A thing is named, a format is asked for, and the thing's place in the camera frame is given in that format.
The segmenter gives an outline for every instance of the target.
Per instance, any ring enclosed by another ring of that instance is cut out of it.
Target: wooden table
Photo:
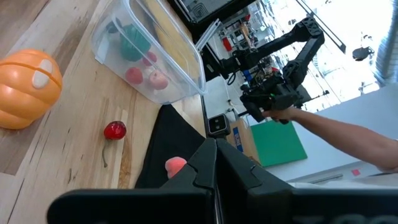
[[[64,83],[41,120],[20,131],[0,129],[0,223],[45,223],[52,200],[72,189],[134,187],[160,105],[94,59],[91,33],[111,1],[0,2],[0,57],[43,50]],[[205,135],[200,96],[173,106]],[[104,168],[102,130],[113,120],[125,122],[127,135],[110,145]]]

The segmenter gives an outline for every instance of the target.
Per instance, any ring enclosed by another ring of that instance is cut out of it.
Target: green board
[[[264,167],[307,158],[291,122],[283,125],[270,121],[252,126],[251,131]]]

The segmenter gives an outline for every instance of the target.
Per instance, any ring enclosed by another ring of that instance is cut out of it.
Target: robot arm
[[[277,73],[254,86],[242,86],[241,101],[257,122],[264,120],[261,109],[284,110],[294,105],[301,98],[296,91],[307,74],[308,64],[325,42],[323,31],[311,17],[306,17],[297,23],[292,31],[279,37],[257,50],[239,50],[234,56],[221,61],[223,73],[233,73],[238,70],[249,70],[264,57],[276,52],[294,42],[306,42],[296,59],[289,61],[282,69],[283,75]]]

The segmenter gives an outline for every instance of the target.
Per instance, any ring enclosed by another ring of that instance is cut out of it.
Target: orange pumpkin toy
[[[21,129],[59,99],[62,76],[55,60],[39,50],[21,50],[0,61],[0,127]]]

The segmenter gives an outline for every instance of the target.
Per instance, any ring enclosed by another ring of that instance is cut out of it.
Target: plastic bin
[[[115,0],[92,39],[95,58],[153,102],[206,93],[200,54],[161,0]]]

